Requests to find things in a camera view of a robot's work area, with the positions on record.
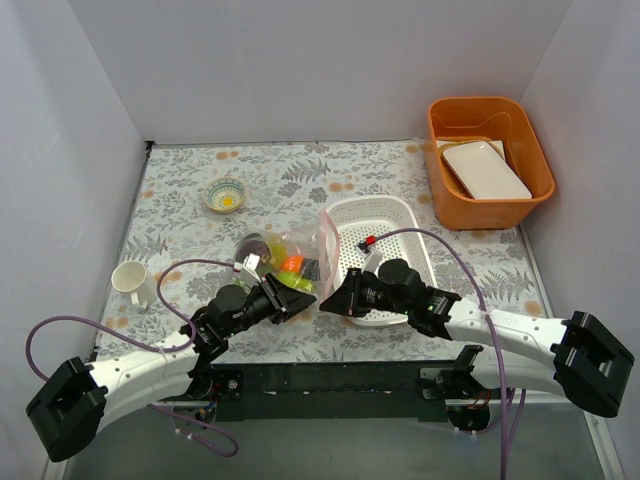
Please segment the green pear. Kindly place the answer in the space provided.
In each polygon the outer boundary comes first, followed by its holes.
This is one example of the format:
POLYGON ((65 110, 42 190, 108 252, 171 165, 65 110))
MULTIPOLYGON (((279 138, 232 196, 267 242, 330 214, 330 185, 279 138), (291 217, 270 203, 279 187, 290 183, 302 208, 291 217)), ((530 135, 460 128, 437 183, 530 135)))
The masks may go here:
POLYGON ((277 274, 276 278, 289 288, 310 294, 315 292, 315 285, 311 280, 305 279, 294 272, 282 271, 277 274))

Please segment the orange fruit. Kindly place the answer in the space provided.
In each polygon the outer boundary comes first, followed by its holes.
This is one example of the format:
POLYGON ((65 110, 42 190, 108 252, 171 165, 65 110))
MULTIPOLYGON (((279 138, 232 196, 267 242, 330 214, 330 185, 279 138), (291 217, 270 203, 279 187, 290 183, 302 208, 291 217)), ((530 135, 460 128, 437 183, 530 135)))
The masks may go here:
POLYGON ((289 256, 282 261, 280 270, 299 274, 304 260, 305 257, 303 255, 289 256))

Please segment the dark purple plum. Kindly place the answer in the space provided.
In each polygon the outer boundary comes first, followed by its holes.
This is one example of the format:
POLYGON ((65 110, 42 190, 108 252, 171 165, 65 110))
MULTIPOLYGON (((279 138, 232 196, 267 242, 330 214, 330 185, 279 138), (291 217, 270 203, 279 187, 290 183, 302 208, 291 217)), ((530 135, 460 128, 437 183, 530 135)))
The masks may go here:
POLYGON ((316 282, 320 280, 319 261, 313 258, 304 257, 300 266, 299 274, 302 278, 316 282))

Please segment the yellow banana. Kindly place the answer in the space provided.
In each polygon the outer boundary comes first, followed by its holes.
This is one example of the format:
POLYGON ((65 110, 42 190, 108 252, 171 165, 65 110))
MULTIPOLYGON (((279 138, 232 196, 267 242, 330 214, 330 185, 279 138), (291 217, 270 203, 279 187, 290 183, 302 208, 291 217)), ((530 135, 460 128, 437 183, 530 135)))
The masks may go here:
POLYGON ((271 253, 270 261, 273 264, 279 266, 288 257, 287 247, 282 241, 267 241, 267 246, 269 247, 271 253))

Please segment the dark red apple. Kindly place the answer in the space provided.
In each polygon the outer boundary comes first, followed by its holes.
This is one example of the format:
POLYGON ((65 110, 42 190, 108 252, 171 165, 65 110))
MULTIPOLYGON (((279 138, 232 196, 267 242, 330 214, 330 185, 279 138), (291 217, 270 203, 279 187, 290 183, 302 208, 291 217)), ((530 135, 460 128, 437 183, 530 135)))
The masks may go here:
POLYGON ((271 259, 271 250, 260 236, 245 237, 238 246, 235 261, 243 263, 251 254, 257 255, 262 264, 268 263, 271 259))

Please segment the clear zip top bag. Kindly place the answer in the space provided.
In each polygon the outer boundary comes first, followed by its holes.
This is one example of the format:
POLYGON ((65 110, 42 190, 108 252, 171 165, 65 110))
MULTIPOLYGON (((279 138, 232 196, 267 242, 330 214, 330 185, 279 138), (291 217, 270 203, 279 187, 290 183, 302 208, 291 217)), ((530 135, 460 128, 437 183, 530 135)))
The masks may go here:
MULTIPOLYGON (((337 226, 326 209, 319 212, 315 222, 289 231, 280 233, 255 229, 247 231, 238 242, 234 253, 234 270, 238 273, 241 266, 241 263, 235 261, 238 246, 245 237, 251 238, 253 236, 260 236, 266 243, 273 240, 282 241, 287 247, 288 257, 303 255, 307 258, 317 259, 320 266, 320 280, 313 282, 315 285, 313 295, 324 300, 333 292, 334 282, 340 278, 341 241, 337 226)), ((279 272, 282 272, 280 265, 277 266, 270 260, 266 264, 260 262, 257 271, 261 277, 267 274, 273 274, 276 277, 279 272)))

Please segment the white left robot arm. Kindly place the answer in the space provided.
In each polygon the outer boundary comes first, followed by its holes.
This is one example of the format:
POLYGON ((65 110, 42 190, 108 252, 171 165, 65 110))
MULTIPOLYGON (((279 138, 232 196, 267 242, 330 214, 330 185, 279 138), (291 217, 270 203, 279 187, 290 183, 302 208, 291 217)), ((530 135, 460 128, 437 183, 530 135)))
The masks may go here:
POLYGON ((228 350, 231 337, 263 320, 285 322, 315 301, 272 274, 250 291, 224 286, 152 350, 92 363, 65 361, 29 402, 26 415, 49 459, 67 460, 136 410, 172 397, 205 398, 213 386, 210 365, 228 350))

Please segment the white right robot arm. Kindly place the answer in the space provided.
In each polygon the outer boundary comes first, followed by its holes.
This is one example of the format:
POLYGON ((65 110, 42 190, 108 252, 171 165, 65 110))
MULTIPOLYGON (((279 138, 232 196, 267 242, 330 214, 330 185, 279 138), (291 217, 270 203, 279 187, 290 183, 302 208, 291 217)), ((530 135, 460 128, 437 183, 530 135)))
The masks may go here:
POLYGON ((407 262, 384 262, 372 273, 351 268, 319 306, 361 318, 398 313, 418 333, 464 343, 450 370, 427 385, 448 398, 475 397, 502 386, 563 395, 605 418, 618 415, 634 365, 631 352, 593 315, 534 318, 495 310, 487 314, 454 292, 425 284, 407 262))

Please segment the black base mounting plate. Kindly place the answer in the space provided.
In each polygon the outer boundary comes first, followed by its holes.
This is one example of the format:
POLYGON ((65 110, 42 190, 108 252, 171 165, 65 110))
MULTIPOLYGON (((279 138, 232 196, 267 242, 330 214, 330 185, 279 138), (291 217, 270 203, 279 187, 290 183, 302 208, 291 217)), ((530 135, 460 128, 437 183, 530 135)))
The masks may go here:
POLYGON ((451 409, 489 417, 500 398, 455 360, 214 364, 194 382, 221 422, 414 418, 445 422, 451 409))

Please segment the patterned small bowl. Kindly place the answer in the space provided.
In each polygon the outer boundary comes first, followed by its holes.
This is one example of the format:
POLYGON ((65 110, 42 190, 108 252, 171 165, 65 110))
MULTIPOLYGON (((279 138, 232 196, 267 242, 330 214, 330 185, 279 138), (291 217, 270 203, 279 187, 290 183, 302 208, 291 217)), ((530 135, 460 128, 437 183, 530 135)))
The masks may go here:
POLYGON ((203 192, 205 205, 217 213, 231 213, 245 202, 247 189, 238 178, 225 176, 211 181, 203 192))

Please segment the floral patterned table mat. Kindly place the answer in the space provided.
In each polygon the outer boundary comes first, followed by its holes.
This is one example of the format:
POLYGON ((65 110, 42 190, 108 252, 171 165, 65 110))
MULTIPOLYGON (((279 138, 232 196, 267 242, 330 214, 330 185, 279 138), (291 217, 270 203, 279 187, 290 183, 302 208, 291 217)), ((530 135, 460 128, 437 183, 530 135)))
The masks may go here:
POLYGON ((456 232, 435 215, 422 140, 383 143, 154 148, 139 187, 122 256, 144 263, 162 281, 164 300, 148 309, 112 293, 102 317, 113 334, 97 355, 128 352, 134 341, 152 344, 181 325, 181 315, 206 304, 227 281, 222 262, 251 229, 285 232, 316 221, 340 200, 392 195, 413 210, 439 287, 494 309, 545 317, 528 248, 517 229, 456 232), (235 177, 246 186, 244 204, 217 213, 203 201, 207 185, 235 177))

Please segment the white paper cup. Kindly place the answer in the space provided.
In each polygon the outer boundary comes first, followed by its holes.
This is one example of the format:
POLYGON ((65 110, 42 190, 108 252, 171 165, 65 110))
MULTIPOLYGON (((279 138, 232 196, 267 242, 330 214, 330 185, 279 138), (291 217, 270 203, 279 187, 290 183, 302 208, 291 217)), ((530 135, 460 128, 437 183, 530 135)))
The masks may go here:
POLYGON ((147 267, 139 261, 121 263, 111 275, 112 287, 134 307, 147 309, 157 299, 156 283, 147 267))

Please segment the white rectangular plate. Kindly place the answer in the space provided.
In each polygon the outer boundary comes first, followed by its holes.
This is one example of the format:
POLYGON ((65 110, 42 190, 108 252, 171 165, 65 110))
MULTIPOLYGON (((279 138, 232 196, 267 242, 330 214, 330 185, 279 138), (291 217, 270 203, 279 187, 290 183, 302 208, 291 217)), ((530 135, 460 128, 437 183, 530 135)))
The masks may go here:
POLYGON ((475 200, 530 200, 532 194, 508 165, 501 141, 438 140, 444 164, 475 200))

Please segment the orange plastic tub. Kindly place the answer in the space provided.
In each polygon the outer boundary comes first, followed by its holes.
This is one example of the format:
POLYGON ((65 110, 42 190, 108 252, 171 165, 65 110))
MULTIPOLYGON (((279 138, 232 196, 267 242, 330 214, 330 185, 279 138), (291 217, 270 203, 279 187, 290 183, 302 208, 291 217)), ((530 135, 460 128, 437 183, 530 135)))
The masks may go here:
POLYGON ((525 110, 504 97, 447 97, 428 110, 424 148, 431 196, 439 222, 450 230, 510 229, 548 200, 555 180, 525 110), (444 162, 439 142, 500 141, 506 163, 531 192, 530 199, 477 200, 444 162))

